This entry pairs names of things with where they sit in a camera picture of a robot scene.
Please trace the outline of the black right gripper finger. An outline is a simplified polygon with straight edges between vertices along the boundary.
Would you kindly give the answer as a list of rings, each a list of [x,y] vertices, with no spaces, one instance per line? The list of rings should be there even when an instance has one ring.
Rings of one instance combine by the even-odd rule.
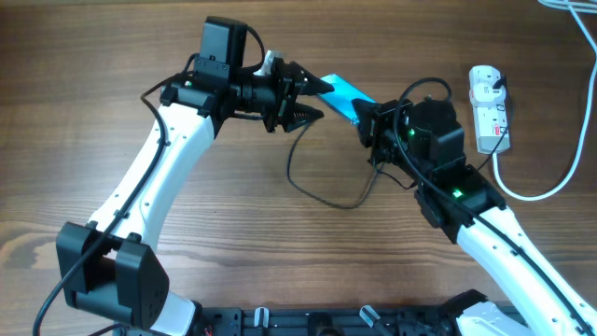
[[[360,120],[357,124],[357,133],[360,143],[364,147],[371,147],[373,141],[372,119]]]
[[[382,110],[382,104],[370,102],[364,99],[353,99],[351,101],[356,114],[356,118],[359,121],[376,120]]]

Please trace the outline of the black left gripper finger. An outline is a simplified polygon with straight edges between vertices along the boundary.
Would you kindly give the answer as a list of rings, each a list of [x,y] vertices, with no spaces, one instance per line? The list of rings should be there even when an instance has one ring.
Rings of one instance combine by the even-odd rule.
[[[334,87],[331,84],[325,82],[319,77],[316,77],[298,63],[294,63],[294,65],[303,76],[300,95],[314,96],[334,91]]]
[[[295,104],[288,107],[283,113],[282,126],[286,133],[291,133],[323,117],[324,113],[319,109],[308,105]]]

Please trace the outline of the blue Samsung Galaxy smartphone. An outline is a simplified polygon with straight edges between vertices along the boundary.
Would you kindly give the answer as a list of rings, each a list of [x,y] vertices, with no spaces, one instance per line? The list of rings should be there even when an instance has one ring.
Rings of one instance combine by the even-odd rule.
[[[370,103],[374,103],[374,100],[337,74],[323,76],[321,80],[331,85],[334,91],[321,94],[319,98],[333,111],[348,120],[352,126],[356,126],[358,116],[352,100],[360,99]]]

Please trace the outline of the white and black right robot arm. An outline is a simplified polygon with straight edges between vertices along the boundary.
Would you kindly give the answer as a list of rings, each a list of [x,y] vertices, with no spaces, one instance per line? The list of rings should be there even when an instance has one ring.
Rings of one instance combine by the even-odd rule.
[[[464,130],[450,101],[354,99],[352,105],[372,160],[392,163],[415,181],[424,218],[490,275],[524,320],[498,321],[481,301],[457,312],[462,334],[595,334],[595,309],[538,251],[501,194],[467,163]]]

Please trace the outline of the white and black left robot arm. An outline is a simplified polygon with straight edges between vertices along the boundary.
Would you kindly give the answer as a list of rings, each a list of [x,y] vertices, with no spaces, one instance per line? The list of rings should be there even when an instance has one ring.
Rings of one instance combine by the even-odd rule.
[[[277,56],[245,65],[246,39],[254,34],[244,22],[208,17],[200,50],[155,86],[155,123],[131,167],[86,224],[66,223],[57,237],[61,281],[55,290],[69,306],[134,332],[199,335],[207,327],[201,305],[171,291],[156,255],[174,199],[226,120],[292,132],[322,117],[299,97],[331,91]]]

